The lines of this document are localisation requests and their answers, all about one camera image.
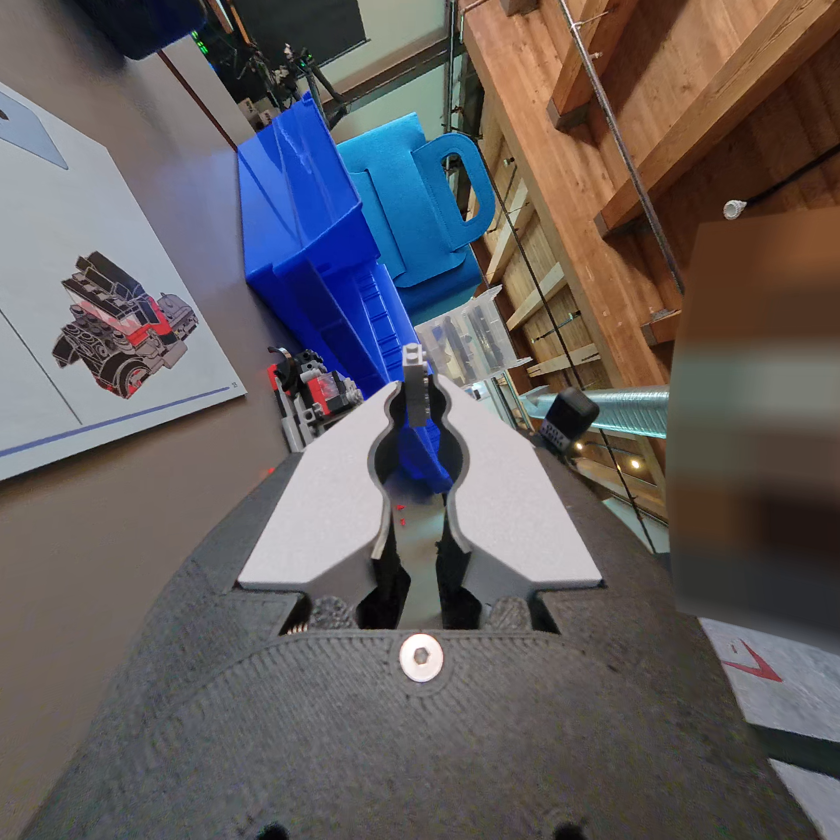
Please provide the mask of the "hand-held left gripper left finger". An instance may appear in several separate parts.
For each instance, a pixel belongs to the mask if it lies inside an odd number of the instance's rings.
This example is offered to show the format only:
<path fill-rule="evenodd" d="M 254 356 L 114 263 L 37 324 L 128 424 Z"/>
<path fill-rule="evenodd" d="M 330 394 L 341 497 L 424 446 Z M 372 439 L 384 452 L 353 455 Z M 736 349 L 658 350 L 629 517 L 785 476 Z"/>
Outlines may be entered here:
<path fill-rule="evenodd" d="M 374 452 L 393 429 L 390 382 L 306 447 L 238 575 L 246 590 L 369 594 L 390 503 Z"/>

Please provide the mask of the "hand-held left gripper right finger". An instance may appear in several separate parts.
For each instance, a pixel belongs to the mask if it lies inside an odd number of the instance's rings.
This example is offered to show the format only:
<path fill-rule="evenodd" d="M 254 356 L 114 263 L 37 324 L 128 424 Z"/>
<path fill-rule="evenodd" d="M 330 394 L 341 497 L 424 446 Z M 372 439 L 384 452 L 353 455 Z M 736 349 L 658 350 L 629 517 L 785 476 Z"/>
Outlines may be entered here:
<path fill-rule="evenodd" d="M 589 550 L 535 447 L 442 375 L 434 376 L 438 459 L 453 485 L 436 563 L 443 599 L 479 601 L 596 588 Z"/>

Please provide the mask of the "toy brick truck model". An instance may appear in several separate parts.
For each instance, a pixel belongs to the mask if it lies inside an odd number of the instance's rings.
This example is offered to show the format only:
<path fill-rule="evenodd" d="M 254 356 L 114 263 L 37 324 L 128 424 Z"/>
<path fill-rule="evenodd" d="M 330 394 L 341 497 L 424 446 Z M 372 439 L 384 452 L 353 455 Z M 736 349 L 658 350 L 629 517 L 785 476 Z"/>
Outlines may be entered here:
<path fill-rule="evenodd" d="M 275 363 L 267 373 L 280 411 L 280 424 L 291 453 L 299 454 L 364 401 L 358 386 L 330 371 L 313 350 L 292 354 L 271 346 Z"/>

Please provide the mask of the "grey-brown desk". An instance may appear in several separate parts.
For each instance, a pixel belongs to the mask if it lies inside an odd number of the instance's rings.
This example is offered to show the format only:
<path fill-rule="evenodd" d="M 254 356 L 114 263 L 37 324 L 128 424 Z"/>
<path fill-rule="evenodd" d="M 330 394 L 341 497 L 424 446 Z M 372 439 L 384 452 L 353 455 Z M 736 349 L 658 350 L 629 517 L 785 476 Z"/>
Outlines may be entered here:
<path fill-rule="evenodd" d="M 188 39 L 124 60 L 72 2 L 2 2 L 2 82 L 111 153 L 247 395 L 2 484 L 2 838 L 61 776 L 165 584 L 287 457 L 245 282 L 234 117 Z"/>

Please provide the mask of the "clear plastic organizer box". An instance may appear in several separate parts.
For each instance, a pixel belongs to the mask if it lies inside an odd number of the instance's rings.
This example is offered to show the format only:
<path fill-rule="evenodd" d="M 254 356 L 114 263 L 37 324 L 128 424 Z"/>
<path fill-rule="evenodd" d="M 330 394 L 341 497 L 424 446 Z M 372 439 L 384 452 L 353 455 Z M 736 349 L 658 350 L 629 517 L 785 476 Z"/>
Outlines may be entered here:
<path fill-rule="evenodd" d="M 511 343 L 496 304 L 500 293 L 500 287 L 492 287 L 415 327 L 433 373 L 467 387 L 532 362 L 532 357 L 520 355 Z"/>

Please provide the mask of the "blue plastic bin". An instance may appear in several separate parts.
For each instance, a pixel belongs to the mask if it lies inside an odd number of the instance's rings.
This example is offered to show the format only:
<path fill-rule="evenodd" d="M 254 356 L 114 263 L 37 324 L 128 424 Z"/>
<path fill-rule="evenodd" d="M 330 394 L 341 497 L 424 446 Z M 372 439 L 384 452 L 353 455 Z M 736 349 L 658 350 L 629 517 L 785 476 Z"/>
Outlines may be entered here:
<path fill-rule="evenodd" d="M 309 95 L 239 147 L 238 172 L 248 285 L 365 398 L 401 380 L 414 325 Z"/>

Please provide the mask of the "blue felt bag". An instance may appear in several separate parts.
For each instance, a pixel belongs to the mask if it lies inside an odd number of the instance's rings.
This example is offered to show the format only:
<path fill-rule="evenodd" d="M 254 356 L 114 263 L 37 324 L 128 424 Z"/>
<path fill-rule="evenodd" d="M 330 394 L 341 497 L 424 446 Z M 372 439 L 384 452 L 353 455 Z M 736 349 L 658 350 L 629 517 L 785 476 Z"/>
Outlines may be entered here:
<path fill-rule="evenodd" d="M 453 132 L 427 141 L 412 112 L 338 144 L 362 213 L 413 325 L 462 306 L 482 282 L 471 248 L 490 226 L 496 194 L 478 146 Z M 457 158 L 476 193 L 465 220 L 445 162 Z"/>

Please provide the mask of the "brick instruction booklet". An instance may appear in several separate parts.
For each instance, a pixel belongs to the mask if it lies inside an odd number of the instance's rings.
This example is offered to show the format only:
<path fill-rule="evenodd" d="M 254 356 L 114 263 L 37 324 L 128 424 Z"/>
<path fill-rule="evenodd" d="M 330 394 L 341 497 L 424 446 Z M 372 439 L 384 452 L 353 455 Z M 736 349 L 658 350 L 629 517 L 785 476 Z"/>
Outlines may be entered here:
<path fill-rule="evenodd" d="M 107 149 L 1 100 L 2 480 L 246 395 Z"/>

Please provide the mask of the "black tripod stands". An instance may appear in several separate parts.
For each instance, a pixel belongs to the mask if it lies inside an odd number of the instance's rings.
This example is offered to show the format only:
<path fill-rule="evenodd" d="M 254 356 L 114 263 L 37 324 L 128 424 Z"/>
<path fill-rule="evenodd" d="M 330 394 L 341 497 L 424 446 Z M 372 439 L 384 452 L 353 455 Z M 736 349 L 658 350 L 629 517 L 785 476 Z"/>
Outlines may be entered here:
<path fill-rule="evenodd" d="M 218 40 L 202 47 L 208 60 L 252 126 L 265 127 L 273 118 L 304 98 L 307 88 L 329 130 L 350 113 L 349 104 L 324 76 L 307 50 L 288 45 L 272 63 L 255 45 L 232 45 Z"/>

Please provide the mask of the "silver metal air duct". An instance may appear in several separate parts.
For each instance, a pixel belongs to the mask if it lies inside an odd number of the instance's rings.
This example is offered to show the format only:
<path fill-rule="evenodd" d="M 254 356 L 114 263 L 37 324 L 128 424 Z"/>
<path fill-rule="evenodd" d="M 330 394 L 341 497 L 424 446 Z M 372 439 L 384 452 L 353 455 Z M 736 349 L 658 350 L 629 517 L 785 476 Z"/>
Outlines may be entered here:
<path fill-rule="evenodd" d="M 593 427 L 649 438 L 667 437 L 668 385 L 588 390 L 584 395 L 599 406 Z"/>

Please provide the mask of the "black wall panel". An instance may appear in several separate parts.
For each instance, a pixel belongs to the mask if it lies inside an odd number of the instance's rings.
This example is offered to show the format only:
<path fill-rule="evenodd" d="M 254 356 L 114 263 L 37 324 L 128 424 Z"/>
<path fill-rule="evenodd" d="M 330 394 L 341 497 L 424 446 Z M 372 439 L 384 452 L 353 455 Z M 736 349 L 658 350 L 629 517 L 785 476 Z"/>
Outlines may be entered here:
<path fill-rule="evenodd" d="M 272 62 L 285 46 L 329 63 L 367 40 L 356 1 L 234 1 L 248 35 Z"/>

